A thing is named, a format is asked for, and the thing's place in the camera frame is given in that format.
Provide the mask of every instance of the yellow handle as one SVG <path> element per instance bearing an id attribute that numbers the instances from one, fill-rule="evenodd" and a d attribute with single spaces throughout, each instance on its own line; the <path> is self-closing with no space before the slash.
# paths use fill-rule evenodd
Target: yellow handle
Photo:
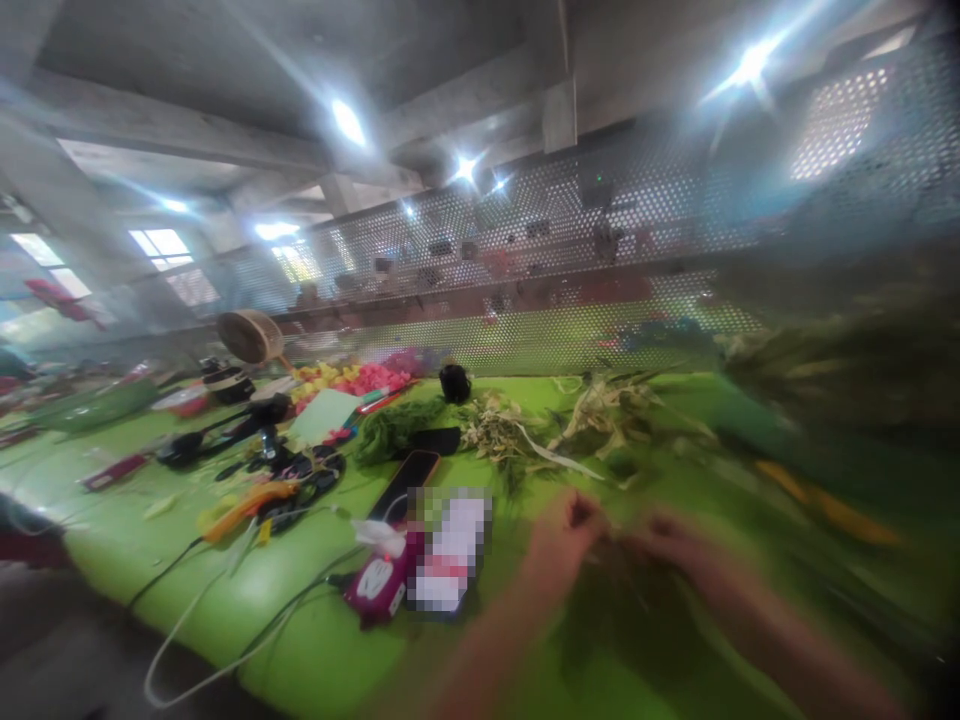
<path id="1" fill-rule="evenodd" d="M 220 542 L 223 536 L 237 526 L 247 512 L 255 507 L 260 507 L 267 500 L 275 498 L 288 498 L 297 492 L 300 486 L 297 483 L 274 482 L 257 485 L 247 493 L 239 503 L 233 506 L 226 515 L 217 520 L 217 524 L 210 528 L 203 536 L 211 545 Z"/>

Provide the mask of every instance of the concrete pillar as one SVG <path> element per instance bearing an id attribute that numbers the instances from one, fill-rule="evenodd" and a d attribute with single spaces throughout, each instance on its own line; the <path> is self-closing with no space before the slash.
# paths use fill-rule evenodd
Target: concrete pillar
<path id="1" fill-rule="evenodd" d="M 338 173 L 324 175 L 320 178 L 319 185 L 334 217 L 342 217 L 363 209 L 357 197 L 357 189 L 353 186 L 353 180 L 346 175 Z"/>
<path id="2" fill-rule="evenodd" d="M 0 171 L 49 229 L 54 251 L 91 290 L 154 272 L 56 139 L 9 109 L 0 110 Z"/>
<path id="3" fill-rule="evenodd" d="M 543 94 L 543 151 L 556 152 L 577 144 L 577 82 L 571 75 Z"/>

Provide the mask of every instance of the floor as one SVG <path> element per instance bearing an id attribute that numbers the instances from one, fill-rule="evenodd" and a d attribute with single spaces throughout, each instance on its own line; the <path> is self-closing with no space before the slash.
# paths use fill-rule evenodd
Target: floor
<path id="1" fill-rule="evenodd" d="M 136 720 L 175 717 L 267 720 L 282 717 L 229 680 L 159 712 L 143 697 L 143 678 L 162 638 L 136 623 L 69 570 L 0 563 L 0 696 L 4 717 L 37 720 Z M 173 697 L 213 669 L 173 647 L 157 678 Z"/>

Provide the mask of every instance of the orange object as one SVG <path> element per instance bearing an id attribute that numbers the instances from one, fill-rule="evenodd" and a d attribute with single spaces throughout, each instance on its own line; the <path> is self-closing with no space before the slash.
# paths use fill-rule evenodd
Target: orange object
<path id="1" fill-rule="evenodd" d="M 819 511 L 830 525 L 842 530 L 850 537 L 883 547 L 901 543 L 900 536 L 890 528 L 853 509 L 825 490 L 797 480 L 779 463 L 757 460 L 755 465 L 794 500 L 805 505 L 809 510 Z"/>
<path id="2" fill-rule="evenodd" d="M 299 489 L 299 484 L 288 482 L 272 482 L 253 487 L 243 500 L 230 508 L 230 512 L 217 520 L 216 524 L 204 534 L 203 539 L 215 545 L 243 520 L 247 512 L 260 507 L 267 500 L 288 498 Z"/>

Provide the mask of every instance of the window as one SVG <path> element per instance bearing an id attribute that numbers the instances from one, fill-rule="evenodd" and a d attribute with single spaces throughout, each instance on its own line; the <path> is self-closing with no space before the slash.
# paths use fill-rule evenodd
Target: window
<path id="1" fill-rule="evenodd" d="M 160 272 L 193 262 L 187 246 L 173 230 L 131 230 L 130 235 Z"/>
<path id="2" fill-rule="evenodd" d="M 188 307 L 196 307 L 220 299 L 220 293 L 210 284 L 200 268 L 177 273 L 168 277 L 167 282 Z"/>
<path id="3" fill-rule="evenodd" d="M 37 264 L 44 270 L 53 275 L 63 289 L 75 298 L 86 297 L 90 294 L 90 288 L 83 284 L 83 281 L 77 277 L 76 273 L 68 268 L 60 256 L 57 255 L 43 238 L 33 233 L 23 233 L 11 235 L 14 241 L 27 251 Z"/>
<path id="4" fill-rule="evenodd" d="M 304 240 L 297 240 L 292 245 L 281 245 L 271 248 L 273 256 L 280 263 L 284 274 L 291 283 L 316 280 L 323 273 L 317 265 L 310 247 Z"/>

